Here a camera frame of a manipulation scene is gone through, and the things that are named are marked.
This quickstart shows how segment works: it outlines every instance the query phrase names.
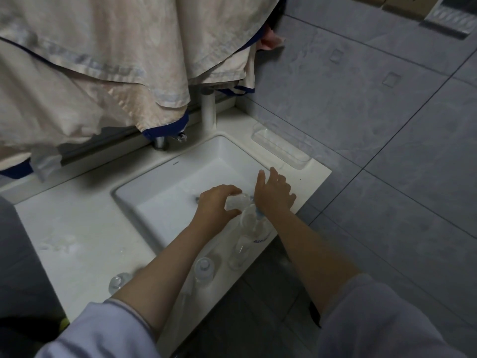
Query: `person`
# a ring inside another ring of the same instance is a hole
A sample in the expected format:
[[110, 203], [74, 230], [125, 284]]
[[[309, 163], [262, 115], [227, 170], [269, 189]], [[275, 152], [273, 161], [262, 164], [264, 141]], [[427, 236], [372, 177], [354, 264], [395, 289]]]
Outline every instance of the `person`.
[[[200, 195], [194, 218], [169, 246], [104, 303], [89, 303], [37, 354], [55, 357], [159, 357], [161, 334], [195, 258], [240, 214], [225, 211], [235, 186]], [[255, 204], [270, 220], [321, 314], [318, 357], [465, 357], [445, 343], [429, 319], [390, 287], [362, 273], [296, 217], [285, 177], [260, 171]]]

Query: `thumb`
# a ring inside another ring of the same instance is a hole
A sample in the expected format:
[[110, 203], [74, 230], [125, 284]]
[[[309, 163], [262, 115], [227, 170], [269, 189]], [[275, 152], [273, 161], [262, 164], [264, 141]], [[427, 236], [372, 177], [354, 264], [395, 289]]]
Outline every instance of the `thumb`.
[[230, 219], [233, 219], [234, 217], [237, 217], [239, 216], [242, 211], [238, 210], [238, 209], [234, 209], [234, 210], [228, 210], [228, 211], [225, 211], [225, 213], [227, 214], [227, 216], [230, 218]]
[[255, 188], [262, 187], [264, 185], [265, 185], [265, 171], [263, 169], [260, 169], [259, 176], [257, 177], [257, 184], [255, 185]]

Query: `hand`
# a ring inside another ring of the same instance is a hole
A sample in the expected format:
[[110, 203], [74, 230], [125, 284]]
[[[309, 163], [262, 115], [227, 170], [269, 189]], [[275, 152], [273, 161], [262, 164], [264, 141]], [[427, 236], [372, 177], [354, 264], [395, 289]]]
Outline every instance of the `hand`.
[[242, 193], [242, 190], [233, 185], [220, 185], [202, 192], [196, 214], [189, 226], [208, 242], [221, 232], [231, 219], [242, 213], [240, 210], [225, 211], [227, 197], [239, 193]]
[[257, 208], [267, 215], [270, 210], [289, 210], [297, 196], [290, 194], [291, 187], [285, 176], [279, 175], [275, 168], [270, 168], [270, 177], [265, 183], [265, 172], [260, 170], [255, 186], [254, 201]]

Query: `person's left hand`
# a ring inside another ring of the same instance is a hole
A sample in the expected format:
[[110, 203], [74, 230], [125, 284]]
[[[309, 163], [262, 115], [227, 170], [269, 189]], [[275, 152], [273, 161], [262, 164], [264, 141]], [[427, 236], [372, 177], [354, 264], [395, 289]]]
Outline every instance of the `person's left hand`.
[[240, 210], [225, 211], [227, 197], [239, 193], [242, 193], [242, 190], [233, 185], [220, 185], [202, 192], [196, 214], [189, 226], [208, 242], [221, 232], [231, 219], [242, 213]]

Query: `light purple sleeve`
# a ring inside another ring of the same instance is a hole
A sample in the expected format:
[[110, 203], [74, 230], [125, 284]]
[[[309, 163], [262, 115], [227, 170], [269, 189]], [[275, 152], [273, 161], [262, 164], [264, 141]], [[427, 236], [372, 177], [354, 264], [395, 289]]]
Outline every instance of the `light purple sleeve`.
[[349, 280], [321, 317], [320, 358], [464, 358], [429, 319], [369, 275]]
[[126, 304], [109, 299], [89, 303], [36, 358], [160, 358], [151, 330]]

